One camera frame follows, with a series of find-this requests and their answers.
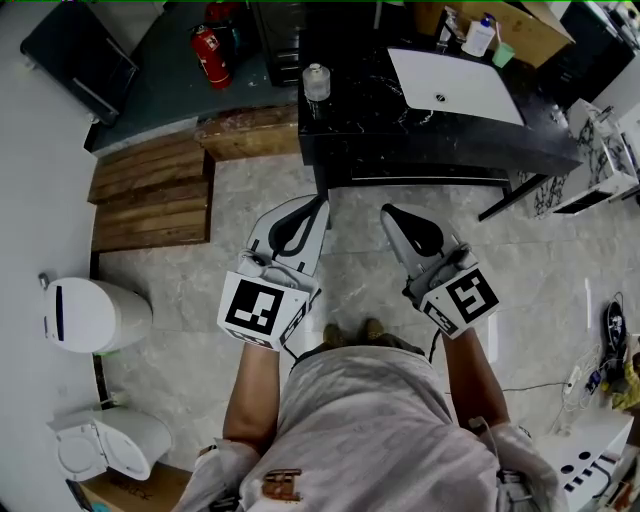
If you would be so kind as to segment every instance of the red fire extinguisher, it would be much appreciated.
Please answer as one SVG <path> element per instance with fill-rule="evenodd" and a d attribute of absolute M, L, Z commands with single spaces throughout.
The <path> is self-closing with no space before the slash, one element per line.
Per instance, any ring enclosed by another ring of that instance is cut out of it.
<path fill-rule="evenodd" d="M 231 73 L 222 57 L 220 42 L 213 34 L 213 30 L 204 25 L 194 29 L 191 35 L 191 46 L 200 59 L 212 87 L 224 89 L 231 83 Z"/>

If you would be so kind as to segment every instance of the floor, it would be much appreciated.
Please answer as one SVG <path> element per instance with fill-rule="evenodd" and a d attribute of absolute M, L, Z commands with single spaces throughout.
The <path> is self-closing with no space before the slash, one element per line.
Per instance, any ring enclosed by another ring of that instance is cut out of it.
<path fill-rule="evenodd" d="M 205 7 L 178 3 L 154 22 L 132 55 L 140 74 L 122 114 L 112 127 L 96 125 L 89 151 L 194 116 L 205 119 L 239 108 L 296 103 L 298 88 L 271 85 L 259 50 L 237 66 L 229 87 L 211 87 L 190 44 L 191 28 L 204 21 Z"/>
<path fill-rule="evenodd" d="M 235 270 L 260 215 L 313 193 L 313 172 L 299 155 L 218 164 L 212 243 L 101 256 L 102 279 L 142 293 L 153 306 L 151 335 L 106 357 L 104 367 L 110 389 L 127 390 L 132 406 L 170 427 L 174 446 L 166 462 L 191 469 L 198 450 L 221 433 L 242 350 L 216 326 L 226 271 Z M 573 218 L 532 220 L 518 204 L 478 223 L 477 214 L 500 197 L 500 190 L 467 186 L 332 190 L 333 229 L 316 273 L 323 293 L 293 335 L 294 352 L 316 346 L 330 320 L 353 332 L 370 315 L 428 351 L 435 327 L 400 294 L 405 275 L 379 223 L 386 202 L 425 205 L 449 217 L 493 274 L 501 300 L 491 330 L 498 343 L 493 368 L 503 388 L 566 379 L 597 344 L 602 305 L 618 290 L 633 331 L 640 307 L 632 293 L 640 285 L 638 205 L 631 200 Z M 486 345 L 486 322 L 477 330 Z M 281 363 L 284 383 L 292 359 L 283 353 Z M 434 365 L 446 382 L 442 346 Z M 505 394 L 512 420 L 534 437 L 547 433 L 561 410 L 561 386 Z"/>

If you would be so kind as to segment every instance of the shoe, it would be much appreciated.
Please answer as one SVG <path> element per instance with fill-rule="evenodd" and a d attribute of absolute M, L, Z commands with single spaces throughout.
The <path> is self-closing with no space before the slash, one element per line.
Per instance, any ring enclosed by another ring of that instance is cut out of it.
<path fill-rule="evenodd" d="M 384 334 L 384 326 L 377 318 L 367 318 L 358 337 L 362 341 L 374 341 Z"/>
<path fill-rule="evenodd" d="M 347 342 L 336 324 L 327 324 L 322 332 L 322 341 L 331 348 L 344 347 Z"/>

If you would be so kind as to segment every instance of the white sink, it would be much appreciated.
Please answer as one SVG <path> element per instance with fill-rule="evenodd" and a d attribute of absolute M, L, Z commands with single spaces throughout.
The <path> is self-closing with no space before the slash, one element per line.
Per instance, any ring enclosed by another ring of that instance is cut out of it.
<path fill-rule="evenodd" d="M 509 91 L 491 66 L 436 53 L 388 51 L 409 107 L 524 126 Z"/>

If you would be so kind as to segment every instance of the gray t-shirt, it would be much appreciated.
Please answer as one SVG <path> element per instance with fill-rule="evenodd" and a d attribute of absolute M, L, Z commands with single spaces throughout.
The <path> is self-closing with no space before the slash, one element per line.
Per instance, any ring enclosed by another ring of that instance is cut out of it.
<path fill-rule="evenodd" d="M 262 458 L 241 443 L 214 446 L 196 461 L 174 512 L 566 507 L 553 469 L 524 433 L 511 425 L 480 437 L 461 429 L 426 358 L 395 348 L 344 347 L 297 365 Z M 502 485 L 501 469 L 521 472 L 527 487 Z M 535 505 L 509 505 L 527 494 Z"/>

